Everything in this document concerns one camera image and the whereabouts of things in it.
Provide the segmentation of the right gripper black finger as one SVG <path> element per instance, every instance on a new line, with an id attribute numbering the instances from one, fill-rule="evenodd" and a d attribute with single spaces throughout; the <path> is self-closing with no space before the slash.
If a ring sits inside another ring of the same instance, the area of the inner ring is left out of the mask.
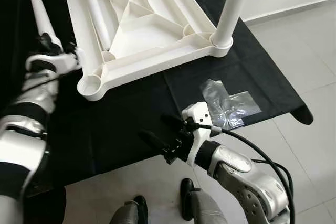
<path id="1" fill-rule="evenodd" d="M 170 144 L 161 140 L 152 131 L 142 130 L 138 133 L 139 138 L 143 140 L 152 150 L 159 154 L 166 154 L 171 150 Z"/>
<path id="2" fill-rule="evenodd" d="M 183 119 L 171 114 L 161 114 L 160 119 L 162 123 L 170 128 L 170 130 L 182 130 L 182 128 L 186 126 Z"/>

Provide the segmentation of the white plastic table leg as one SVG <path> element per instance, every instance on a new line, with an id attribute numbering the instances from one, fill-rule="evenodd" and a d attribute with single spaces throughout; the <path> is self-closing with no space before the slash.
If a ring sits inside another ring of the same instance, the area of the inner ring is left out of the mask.
<path id="1" fill-rule="evenodd" d="M 102 10 L 99 6 L 98 0 L 87 0 L 91 19 L 98 35 L 99 43 L 103 51 L 109 51 L 111 48 L 111 39 L 108 32 L 107 25 L 104 22 Z"/>
<path id="2" fill-rule="evenodd" d="M 226 0 L 211 43 L 217 49 L 230 48 L 233 45 L 233 32 L 242 13 L 245 0 Z"/>
<path id="3" fill-rule="evenodd" d="M 38 35 L 42 33 L 48 33 L 53 42 L 57 42 L 62 46 L 61 41 L 56 36 L 52 23 L 50 22 L 43 0 L 30 0 L 30 1 L 35 16 Z M 50 46 L 44 46 L 44 47 L 46 48 L 46 51 L 50 52 Z"/>

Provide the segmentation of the black tablecloth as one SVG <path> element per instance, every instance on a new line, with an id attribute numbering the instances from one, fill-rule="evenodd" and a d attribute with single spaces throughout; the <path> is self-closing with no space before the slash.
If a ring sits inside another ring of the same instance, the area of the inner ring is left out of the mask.
<path id="1" fill-rule="evenodd" d="M 74 41 L 66 0 L 43 0 L 54 30 L 64 42 Z M 175 139 L 175 128 L 162 116 L 179 117 L 203 99 L 200 85 L 220 80 L 232 93 L 249 92 L 261 109 L 246 116 L 252 125 L 281 115 L 310 125 L 305 102 L 273 62 L 249 27 L 239 20 L 232 49 L 223 58 L 207 56 L 126 83 L 89 102 L 77 92 L 81 71 L 58 83 L 56 108 L 48 121 L 50 147 L 45 174 L 32 192 L 50 190 L 153 157 L 156 152 L 139 133 L 151 131 Z M 36 51 L 37 27 L 29 0 L 0 0 L 0 114 L 17 97 L 26 73 L 26 58 Z"/>

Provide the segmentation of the black robot right foot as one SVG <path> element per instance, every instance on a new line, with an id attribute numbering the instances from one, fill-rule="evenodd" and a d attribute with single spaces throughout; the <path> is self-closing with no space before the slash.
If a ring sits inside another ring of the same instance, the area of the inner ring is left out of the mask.
<path id="1" fill-rule="evenodd" d="M 194 190 L 193 181 L 190 178 L 183 178 L 180 183 L 180 208 L 182 218 L 185 221 L 192 221 L 194 219 L 190 200 L 192 190 Z"/>

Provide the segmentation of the clear cross-shaped tape patch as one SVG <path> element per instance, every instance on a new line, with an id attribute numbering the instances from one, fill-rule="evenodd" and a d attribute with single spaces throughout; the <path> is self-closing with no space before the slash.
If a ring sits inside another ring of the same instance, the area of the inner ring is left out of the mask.
<path id="1" fill-rule="evenodd" d="M 212 124 L 224 130 L 244 126 L 244 117 L 261 113 L 261 108 L 249 92 L 229 94 L 220 80 L 208 79 L 200 85 L 200 90 Z"/>

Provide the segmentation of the white plastic table top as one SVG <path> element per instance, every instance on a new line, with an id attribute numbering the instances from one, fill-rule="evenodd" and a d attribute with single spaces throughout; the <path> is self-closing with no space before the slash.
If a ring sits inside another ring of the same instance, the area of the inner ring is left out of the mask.
<path id="1" fill-rule="evenodd" d="M 82 77 L 77 91 L 90 101 L 108 90 L 230 47 L 211 43 L 216 31 L 196 0 L 98 0 L 111 39 L 103 51 L 87 0 L 67 0 Z"/>

